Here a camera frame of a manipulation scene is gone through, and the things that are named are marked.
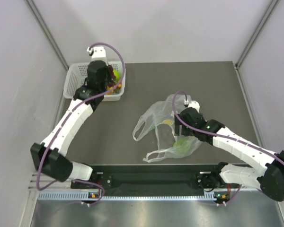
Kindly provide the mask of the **red grape bunch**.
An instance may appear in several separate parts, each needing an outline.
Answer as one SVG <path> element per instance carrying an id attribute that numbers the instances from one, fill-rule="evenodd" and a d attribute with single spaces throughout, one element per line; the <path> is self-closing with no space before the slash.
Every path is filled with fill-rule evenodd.
<path id="1" fill-rule="evenodd" d="M 109 73 L 110 73 L 110 80 L 108 82 L 108 87 L 114 87 L 116 85 L 116 76 L 114 74 L 114 69 L 111 65 L 108 66 L 108 70 L 109 70 Z"/>

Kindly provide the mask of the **red cherry sprig with leaves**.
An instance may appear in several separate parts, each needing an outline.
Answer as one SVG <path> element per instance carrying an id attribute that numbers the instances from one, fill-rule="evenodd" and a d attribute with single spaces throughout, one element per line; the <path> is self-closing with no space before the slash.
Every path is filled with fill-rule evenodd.
<path id="1" fill-rule="evenodd" d="M 107 95 L 112 95 L 113 93 L 119 93 L 122 87 L 122 83 L 115 83 L 114 81 L 110 82 L 107 86 Z"/>

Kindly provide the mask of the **clear plastic bag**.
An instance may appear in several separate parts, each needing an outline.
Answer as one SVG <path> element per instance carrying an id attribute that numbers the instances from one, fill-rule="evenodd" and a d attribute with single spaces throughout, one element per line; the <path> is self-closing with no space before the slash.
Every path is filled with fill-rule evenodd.
<path id="1" fill-rule="evenodd" d="M 164 101 L 157 101 L 152 104 L 139 118 L 132 137 L 135 141 L 141 141 L 150 132 L 155 133 L 157 149 L 148 152 L 143 158 L 144 162 L 154 163 L 164 159 L 185 158 L 193 154 L 202 144 L 196 137 L 190 136 L 190 148 L 183 153 L 177 153 L 173 147 L 177 139 L 184 136 L 175 136 L 174 111 L 172 106 L 174 95 L 171 94 Z"/>

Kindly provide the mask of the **green starfruit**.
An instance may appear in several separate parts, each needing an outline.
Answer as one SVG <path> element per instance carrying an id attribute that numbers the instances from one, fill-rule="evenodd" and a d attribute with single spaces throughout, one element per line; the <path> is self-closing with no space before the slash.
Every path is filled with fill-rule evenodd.
<path id="1" fill-rule="evenodd" d="M 191 139 L 188 137 L 185 137 L 185 138 L 177 139 L 174 142 L 173 147 L 175 148 L 175 151 L 177 153 L 183 153 L 183 152 L 186 152 L 190 148 L 190 144 L 191 144 Z"/>

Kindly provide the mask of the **green apple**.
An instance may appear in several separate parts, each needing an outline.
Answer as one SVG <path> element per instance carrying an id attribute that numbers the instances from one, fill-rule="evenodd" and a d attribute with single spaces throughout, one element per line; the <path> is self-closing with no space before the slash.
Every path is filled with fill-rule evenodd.
<path id="1" fill-rule="evenodd" d="M 114 79 L 114 81 L 116 81 L 116 82 L 118 82 L 119 80 L 120 80 L 120 73 L 119 73 L 119 71 L 118 70 L 116 70 L 116 69 L 113 69 L 113 79 Z"/>

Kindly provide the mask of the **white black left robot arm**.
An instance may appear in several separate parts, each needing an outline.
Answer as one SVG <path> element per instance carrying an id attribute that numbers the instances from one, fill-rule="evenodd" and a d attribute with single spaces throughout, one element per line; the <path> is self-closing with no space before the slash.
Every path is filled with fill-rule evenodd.
<path id="1" fill-rule="evenodd" d="M 59 182 L 78 179 L 91 188 L 98 182 L 92 167 L 71 162 L 66 154 L 80 127 L 104 99 L 102 94 L 107 91 L 112 77 L 108 65 L 101 60 L 89 63 L 87 75 L 54 130 L 41 143 L 34 143 L 30 152 L 36 170 L 42 174 Z"/>

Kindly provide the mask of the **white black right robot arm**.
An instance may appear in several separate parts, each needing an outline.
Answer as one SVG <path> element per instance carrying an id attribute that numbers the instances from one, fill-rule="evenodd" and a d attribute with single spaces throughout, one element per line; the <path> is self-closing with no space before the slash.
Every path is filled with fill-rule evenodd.
<path id="1" fill-rule="evenodd" d="M 193 107 L 185 108 L 174 118 L 176 135 L 195 137 L 248 164 L 248 167 L 225 162 L 216 165 L 211 172 L 215 187 L 227 183 L 241 184 L 261 190 L 275 201 L 284 201 L 284 150 L 276 153 L 257 146 L 217 120 L 205 120 Z"/>

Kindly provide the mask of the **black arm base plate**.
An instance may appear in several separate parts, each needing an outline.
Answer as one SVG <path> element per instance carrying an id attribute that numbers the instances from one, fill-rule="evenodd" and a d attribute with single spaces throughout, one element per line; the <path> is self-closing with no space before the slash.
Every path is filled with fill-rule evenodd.
<path id="1" fill-rule="evenodd" d="M 100 184 L 105 196 L 201 196 L 197 177 L 214 164 L 94 165 L 91 182 Z"/>

